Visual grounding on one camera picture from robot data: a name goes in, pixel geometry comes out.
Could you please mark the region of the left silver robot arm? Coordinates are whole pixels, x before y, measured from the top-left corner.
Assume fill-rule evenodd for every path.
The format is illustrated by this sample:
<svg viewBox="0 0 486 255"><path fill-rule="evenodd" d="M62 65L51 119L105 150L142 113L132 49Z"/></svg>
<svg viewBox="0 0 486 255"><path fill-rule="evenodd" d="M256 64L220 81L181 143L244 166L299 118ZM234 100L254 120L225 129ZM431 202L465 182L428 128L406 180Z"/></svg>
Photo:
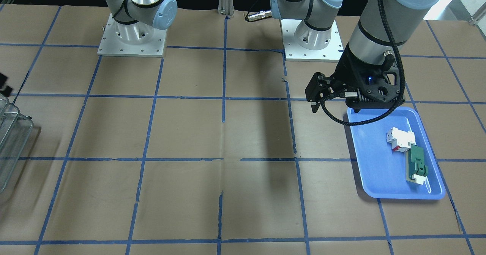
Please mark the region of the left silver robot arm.
<svg viewBox="0 0 486 255"><path fill-rule="evenodd" d="M350 0L270 0L270 14L281 21L288 60L337 62L330 76L315 73L305 89L313 112L333 98L355 112L390 111L403 103L405 89L398 52L439 1L366 0L345 45L336 16Z"/></svg>

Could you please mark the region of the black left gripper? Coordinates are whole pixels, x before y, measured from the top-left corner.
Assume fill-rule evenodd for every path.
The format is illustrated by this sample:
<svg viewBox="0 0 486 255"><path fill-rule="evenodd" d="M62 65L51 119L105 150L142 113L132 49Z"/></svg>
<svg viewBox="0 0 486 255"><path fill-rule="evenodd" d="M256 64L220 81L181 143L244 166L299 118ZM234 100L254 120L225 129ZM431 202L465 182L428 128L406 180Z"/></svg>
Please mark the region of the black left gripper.
<svg viewBox="0 0 486 255"><path fill-rule="evenodd" d="M401 81L392 51L385 51L382 64L372 65L354 56L346 49L331 75L333 89L338 93L356 93L346 96L346 105L352 109L389 109L395 103L401 106L403 96L399 95ZM317 113L322 97L311 99L311 111Z"/></svg>

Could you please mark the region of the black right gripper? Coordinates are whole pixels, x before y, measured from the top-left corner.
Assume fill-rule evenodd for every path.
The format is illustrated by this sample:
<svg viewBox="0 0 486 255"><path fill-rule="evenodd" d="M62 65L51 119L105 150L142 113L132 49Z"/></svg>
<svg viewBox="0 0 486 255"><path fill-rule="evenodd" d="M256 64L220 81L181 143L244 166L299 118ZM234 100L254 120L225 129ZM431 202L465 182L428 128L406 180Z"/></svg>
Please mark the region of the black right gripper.
<svg viewBox="0 0 486 255"><path fill-rule="evenodd" d="M3 96L11 95L11 86L7 85L8 77L0 73L0 94Z"/></svg>

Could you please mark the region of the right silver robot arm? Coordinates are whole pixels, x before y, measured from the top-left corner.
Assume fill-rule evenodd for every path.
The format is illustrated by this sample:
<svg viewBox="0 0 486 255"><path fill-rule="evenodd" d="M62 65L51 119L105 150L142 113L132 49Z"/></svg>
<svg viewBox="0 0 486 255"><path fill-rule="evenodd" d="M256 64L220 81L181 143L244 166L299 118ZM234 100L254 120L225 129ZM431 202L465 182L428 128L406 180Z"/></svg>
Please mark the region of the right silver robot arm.
<svg viewBox="0 0 486 255"><path fill-rule="evenodd" d="M86 8L63 8L51 2L43 5L13 5L1 16L1 63L27 65L21 54L12 54L15 42L19 49L31 49L29 58L38 52L46 67L35 79L35 68L21 70L22 83L12 87L12 72L1 72L1 95L13 97L29 87L59 88L60 93L80 93L87 89L88 79L98 65L107 71L106 83L123 76L132 83L139 78L155 76L163 60L144 59L159 56L164 49L161 33L173 23L177 14L176 0L105 0L107 10L91 14Z"/></svg>

